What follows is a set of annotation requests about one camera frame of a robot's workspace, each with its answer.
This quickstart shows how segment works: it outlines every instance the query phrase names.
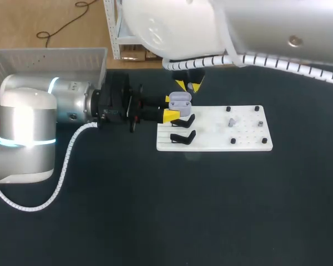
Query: silver motor housing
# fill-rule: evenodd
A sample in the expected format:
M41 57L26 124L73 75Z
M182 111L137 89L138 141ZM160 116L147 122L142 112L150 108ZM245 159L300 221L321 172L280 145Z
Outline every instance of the silver motor housing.
M4 79L0 99L5 91L16 88L32 88L53 94L57 99L58 122L85 124L93 121L90 104L95 88L90 82L14 74Z

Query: robotic arm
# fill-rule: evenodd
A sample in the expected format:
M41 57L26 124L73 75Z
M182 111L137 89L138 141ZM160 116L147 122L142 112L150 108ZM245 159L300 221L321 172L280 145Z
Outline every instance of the robotic arm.
M165 69L254 65L333 83L299 64L333 65L333 0L124 0L123 12Z

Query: white cable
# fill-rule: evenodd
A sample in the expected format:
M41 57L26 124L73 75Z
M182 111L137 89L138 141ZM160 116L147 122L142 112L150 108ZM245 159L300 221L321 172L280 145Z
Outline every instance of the white cable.
M267 57L257 57L254 55L238 55L239 59L245 65L254 65L256 67L271 68L308 76L328 83L333 83L333 72L313 68L307 65L292 63L290 61L271 59ZM163 67L168 70L188 70L195 68L213 67L216 65L230 65L232 60L228 55L217 55L215 57L205 57L181 62L171 63L163 59Z
M62 184L63 184L64 177L65 177L65 173L66 173L67 167L68 167L68 162L69 162L69 158L70 158L70 152L72 151L73 145L74 145L77 137L85 129L88 129L88 128L91 128L91 127L98 127L98 125L97 125L96 122L85 124L85 125L81 126L80 128L78 128L78 130L72 136L72 138L71 138L71 140L70 140L70 142L68 144L67 152L65 153L63 168L62 168L62 172L60 173L60 178L59 178L57 187L54 190L54 192L51 195L51 197L45 203L43 203L42 205L37 206L37 207L23 207L23 206L20 206L20 205L18 205L16 203L12 202L11 200L9 200L1 192L1 190L0 190L0 198L2 200L4 200L7 204L9 204L11 207L19 209L20 211L24 211L24 212L36 212L36 211L40 211L40 210L48 207L54 201L54 199L58 196L58 193L59 193L60 189L62 188Z

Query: white pegboard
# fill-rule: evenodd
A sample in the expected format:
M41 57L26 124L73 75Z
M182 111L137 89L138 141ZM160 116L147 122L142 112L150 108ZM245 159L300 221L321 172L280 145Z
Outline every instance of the white pegboard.
M172 126L171 123L158 124L158 151L271 151L271 141L264 108L259 105L248 106L193 106L191 114L195 121L188 129ZM236 124L229 127L230 119ZM190 145L172 143L170 134L188 137L196 130Z

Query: metal screw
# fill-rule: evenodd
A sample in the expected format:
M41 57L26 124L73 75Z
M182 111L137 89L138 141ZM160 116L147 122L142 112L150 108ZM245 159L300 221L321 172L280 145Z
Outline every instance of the metal screw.
M303 45L304 41L297 37L296 35L291 35L290 38L289 38L289 44L292 46L292 47L299 47L301 45Z

